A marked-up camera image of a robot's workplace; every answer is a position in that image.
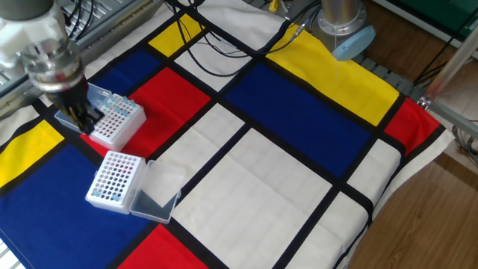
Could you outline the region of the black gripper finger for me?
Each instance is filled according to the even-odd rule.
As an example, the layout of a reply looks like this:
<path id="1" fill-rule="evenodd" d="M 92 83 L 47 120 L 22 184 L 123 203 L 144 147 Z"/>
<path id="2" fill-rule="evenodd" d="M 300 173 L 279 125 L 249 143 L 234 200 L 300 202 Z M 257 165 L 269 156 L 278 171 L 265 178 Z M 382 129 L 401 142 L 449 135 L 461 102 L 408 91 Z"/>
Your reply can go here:
<path id="1" fill-rule="evenodd" d="M 104 116 L 105 115 L 98 108 L 94 108 L 92 105 L 87 104 L 84 115 L 84 133 L 92 133 L 95 129 L 95 125 Z"/>
<path id="2" fill-rule="evenodd" d="M 94 110 L 88 104 L 69 106 L 61 109 L 61 112 L 70 118 L 79 127 L 80 131 L 90 135 L 94 131 Z"/>

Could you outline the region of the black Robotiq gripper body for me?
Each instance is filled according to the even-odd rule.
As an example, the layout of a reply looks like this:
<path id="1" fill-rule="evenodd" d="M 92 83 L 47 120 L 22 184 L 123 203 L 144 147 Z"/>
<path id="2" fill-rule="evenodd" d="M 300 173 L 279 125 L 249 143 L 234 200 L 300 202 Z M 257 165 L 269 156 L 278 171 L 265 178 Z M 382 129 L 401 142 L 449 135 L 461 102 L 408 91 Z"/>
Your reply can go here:
<path id="1" fill-rule="evenodd" d="M 77 85 L 55 93 L 47 93 L 46 97 L 53 102 L 54 106 L 61 110 L 70 112 L 86 111 L 90 104 L 87 100 L 89 85 L 86 80 L 81 80 Z"/>

